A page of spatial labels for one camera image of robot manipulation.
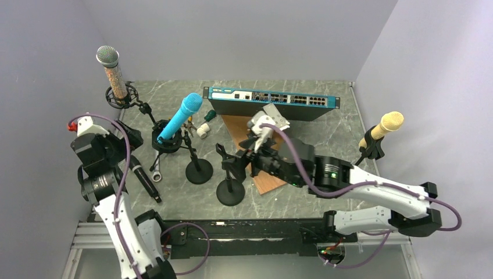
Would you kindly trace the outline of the clip desk mic stand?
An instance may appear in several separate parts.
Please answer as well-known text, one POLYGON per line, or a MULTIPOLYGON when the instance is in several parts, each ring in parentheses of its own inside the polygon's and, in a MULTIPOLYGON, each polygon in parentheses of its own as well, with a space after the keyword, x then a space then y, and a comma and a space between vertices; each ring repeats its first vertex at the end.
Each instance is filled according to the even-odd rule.
POLYGON ((245 188, 241 182, 231 177, 230 171, 223 164, 224 161, 231 159, 233 156, 227 154, 222 144, 217 143, 215 147, 216 152, 222 157, 221 167, 226 172, 225 179, 216 188, 217 199, 225 206, 236 206, 243 201, 245 188))

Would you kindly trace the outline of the silver mesh glitter microphone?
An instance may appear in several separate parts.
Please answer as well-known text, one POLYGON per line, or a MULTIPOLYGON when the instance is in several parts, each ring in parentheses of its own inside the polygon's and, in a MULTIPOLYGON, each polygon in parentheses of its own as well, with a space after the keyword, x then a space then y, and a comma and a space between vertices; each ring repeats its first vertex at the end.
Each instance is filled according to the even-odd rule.
POLYGON ((114 96, 122 102, 128 93, 119 67, 118 51, 112 46, 100 46, 97 50, 96 59, 105 68, 114 96))

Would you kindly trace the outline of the tripod shock mount stand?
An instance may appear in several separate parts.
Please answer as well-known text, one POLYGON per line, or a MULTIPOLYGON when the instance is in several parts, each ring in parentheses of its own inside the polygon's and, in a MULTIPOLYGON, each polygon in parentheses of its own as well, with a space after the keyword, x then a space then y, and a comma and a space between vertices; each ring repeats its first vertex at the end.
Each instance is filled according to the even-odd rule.
POLYGON ((152 108, 147 102, 143 102, 139 98, 139 93, 137 89, 132 85, 132 81, 125 82, 125 88, 127 95, 125 97, 117 97, 116 93, 113 91, 112 87, 108 87, 105 92, 105 98, 107 103, 115 109, 128 109, 134 106, 138 107, 138 110, 144 114, 148 115, 151 122, 155 126, 157 121, 152 115, 152 108))

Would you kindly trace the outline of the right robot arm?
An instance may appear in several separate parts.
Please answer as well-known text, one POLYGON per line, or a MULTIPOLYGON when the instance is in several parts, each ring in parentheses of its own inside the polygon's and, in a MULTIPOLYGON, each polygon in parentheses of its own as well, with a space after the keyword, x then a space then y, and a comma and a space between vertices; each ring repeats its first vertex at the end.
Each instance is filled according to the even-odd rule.
MULTIPOLYGON (((246 178, 246 168, 251 166, 252 176, 263 171, 287 184, 301 188, 307 185, 303 179, 287 143, 279 150, 271 147, 271 141, 253 150, 253 139, 242 142, 236 154, 221 154, 222 168, 239 182, 246 178)), ((315 154, 312 145, 293 138, 294 147, 313 184, 308 193, 318 198, 349 198, 367 201, 373 207, 353 211, 335 211, 324 214, 320 233, 327 241, 356 232, 391 230, 408 237, 428 237, 442 227, 441 213, 431 207, 437 197, 433 183, 406 185, 368 173, 345 160, 315 154)))

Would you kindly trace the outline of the blue foam microphone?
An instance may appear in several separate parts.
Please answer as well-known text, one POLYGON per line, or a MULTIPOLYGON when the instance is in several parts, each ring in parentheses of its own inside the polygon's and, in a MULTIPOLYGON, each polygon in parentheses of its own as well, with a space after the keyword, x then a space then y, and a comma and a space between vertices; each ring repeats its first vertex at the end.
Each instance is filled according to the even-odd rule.
POLYGON ((196 114, 202 106, 202 97, 192 92, 183 100, 174 116, 169 120, 160 134, 157 136, 157 142, 163 144, 165 140, 173 138, 173 135, 187 121, 187 119, 196 114))

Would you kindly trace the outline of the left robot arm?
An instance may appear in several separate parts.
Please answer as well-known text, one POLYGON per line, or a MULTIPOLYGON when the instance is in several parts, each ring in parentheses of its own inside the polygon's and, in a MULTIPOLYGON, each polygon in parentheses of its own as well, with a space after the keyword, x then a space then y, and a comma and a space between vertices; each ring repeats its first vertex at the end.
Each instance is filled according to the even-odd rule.
POLYGON ((143 144, 141 133, 119 120, 113 123, 123 138, 89 116, 68 126, 77 133, 70 146, 81 161, 77 170, 81 194, 108 230, 122 278, 176 278, 163 254, 167 228, 161 217, 153 210, 135 217, 124 186, 127 172, 137 165, 131 153, 143 144))

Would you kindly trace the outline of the shock mount desk stand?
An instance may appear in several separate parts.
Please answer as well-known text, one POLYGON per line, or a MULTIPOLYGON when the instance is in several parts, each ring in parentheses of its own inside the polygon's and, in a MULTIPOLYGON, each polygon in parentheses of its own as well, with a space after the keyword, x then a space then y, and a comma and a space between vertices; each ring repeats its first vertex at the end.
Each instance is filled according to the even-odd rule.
POLYGON ((213 166, 206 160, 197 156, 197 151, 192 147, 191 137, 187 130, 180 128, 173 138, 165 140, 163 144, 157 142, 157 136, 166 126, 169 120, 159 120, 152 128, 152 147, 160 152, 160 156, 177 152, 180 148, 187 149, 190 152, 191 161, 185 168, 187 180, 193 184, 199 185, 208 182, 213 175, 213 166))

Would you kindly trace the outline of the black handheld microphone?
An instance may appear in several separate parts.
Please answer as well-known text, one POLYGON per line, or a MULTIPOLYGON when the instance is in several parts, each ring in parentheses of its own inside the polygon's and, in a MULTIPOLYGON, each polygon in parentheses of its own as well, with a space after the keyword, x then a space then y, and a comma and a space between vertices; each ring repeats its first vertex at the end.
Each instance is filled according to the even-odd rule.
POLYGON ((152 180, 148 177, 148 175, 145 173, 144 169, 142 168, 142 165, 140 161, 134 156, 130 156, 130 163, 129 163, 131 171, 134 173, 134 175, 137 177, 139 182, 142 184, 148 195, 155 200, 156 203, 161 203, 161 197, 159 195, 159 192, 157 188, 154 186, 152 180))

